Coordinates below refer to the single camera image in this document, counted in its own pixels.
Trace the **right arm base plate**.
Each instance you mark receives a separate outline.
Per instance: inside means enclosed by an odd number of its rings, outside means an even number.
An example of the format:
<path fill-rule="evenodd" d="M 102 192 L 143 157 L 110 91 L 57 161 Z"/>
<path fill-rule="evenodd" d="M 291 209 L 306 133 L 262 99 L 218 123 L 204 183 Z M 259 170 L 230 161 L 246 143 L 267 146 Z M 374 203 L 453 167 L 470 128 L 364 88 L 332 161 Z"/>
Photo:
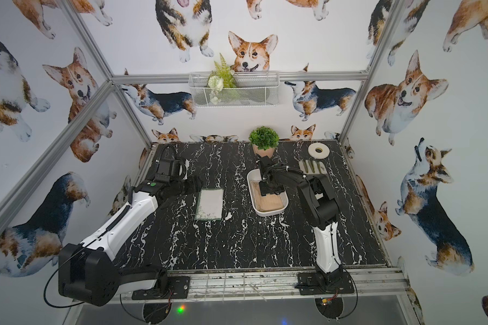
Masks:
<path fill-rule="evenodd" d="M 330 275 L 321 272 L 299 273 L 297 279 L 295 288 L 302 296 L 353 294 L 356 291 L 351 276 L 343 269 Z"/>

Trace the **white storage box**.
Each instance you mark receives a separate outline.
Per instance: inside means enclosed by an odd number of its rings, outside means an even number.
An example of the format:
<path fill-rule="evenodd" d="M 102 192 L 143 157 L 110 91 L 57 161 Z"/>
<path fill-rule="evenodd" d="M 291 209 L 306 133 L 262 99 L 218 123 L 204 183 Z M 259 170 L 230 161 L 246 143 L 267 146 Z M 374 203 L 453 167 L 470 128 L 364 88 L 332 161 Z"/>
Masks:
<path fill-rule="evenodd" d="M 253 169 L 248 172 L 248 190 L 256 215 L 270 217 L 283 213 L 289 204 L 286 192 L 280 194 L 269 193 L 268 188 L 264 187 L 261 181 L 259 169 Z"/>

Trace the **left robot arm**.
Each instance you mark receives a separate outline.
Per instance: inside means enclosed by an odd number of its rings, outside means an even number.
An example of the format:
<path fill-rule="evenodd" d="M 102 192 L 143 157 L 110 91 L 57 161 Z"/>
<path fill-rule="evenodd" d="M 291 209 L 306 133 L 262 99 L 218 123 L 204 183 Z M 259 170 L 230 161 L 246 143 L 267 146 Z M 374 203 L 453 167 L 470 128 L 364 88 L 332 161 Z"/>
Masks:
<path fill-rule="evenodd" d="M 114 264 L 125 241 L 167 200 L 196 192 L 197 181 L 187 179 L 185 158 L 161 158 L 146 180 L 128 196 L 127 203 L 102 227 L 78 245 L 67 244 L 58 256 L 58 292 L 81 303 L 104 306 L 129 292 L 170 292 L 168 273 L 158 265 L 124 271 Z"/>

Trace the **green bordered white paper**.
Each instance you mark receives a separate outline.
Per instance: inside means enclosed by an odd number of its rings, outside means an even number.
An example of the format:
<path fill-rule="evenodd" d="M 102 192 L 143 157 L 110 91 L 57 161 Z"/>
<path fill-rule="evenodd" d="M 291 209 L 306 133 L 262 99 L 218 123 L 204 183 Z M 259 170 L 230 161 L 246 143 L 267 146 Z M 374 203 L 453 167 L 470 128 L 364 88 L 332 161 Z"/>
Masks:
<path fill-rule="evenodd" d="M 195 220 L 203 222 L 222 219 L 224 190 L 222 188 L 205 188 L 200 191 Z"/>

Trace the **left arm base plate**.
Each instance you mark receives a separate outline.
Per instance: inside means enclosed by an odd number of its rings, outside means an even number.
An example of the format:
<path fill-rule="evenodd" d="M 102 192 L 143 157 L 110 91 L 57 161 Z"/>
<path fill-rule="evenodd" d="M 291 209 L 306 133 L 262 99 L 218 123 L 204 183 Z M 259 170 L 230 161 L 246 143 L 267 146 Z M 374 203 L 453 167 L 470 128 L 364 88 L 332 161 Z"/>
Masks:
<path fill-rule="evenodd" d="M 165 299 L 186 299 L 191 284 L 188 276 L 172 276 L 166 281 L 158 280 L 153 288 L 134 291 L 131 299 L 142 300 L 165 300 Z"/>

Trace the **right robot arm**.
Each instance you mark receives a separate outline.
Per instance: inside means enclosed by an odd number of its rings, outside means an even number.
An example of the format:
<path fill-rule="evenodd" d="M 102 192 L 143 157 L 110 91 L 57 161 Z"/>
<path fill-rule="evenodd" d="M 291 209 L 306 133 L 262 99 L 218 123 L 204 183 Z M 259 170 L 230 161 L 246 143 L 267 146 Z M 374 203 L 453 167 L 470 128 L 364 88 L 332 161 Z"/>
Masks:
<path fill-rule="evenodd" d="M 270 157 L 259 158 L 258 166 L 262 196 L 280 194 L 286 188 L 297 191 L 302 214 L 313 227 L 317 249 L 315 276 L 322 285 L 335 283 L 343 273 L 337 236 L 340 207 L 329 177 L 274 163 Z"/>

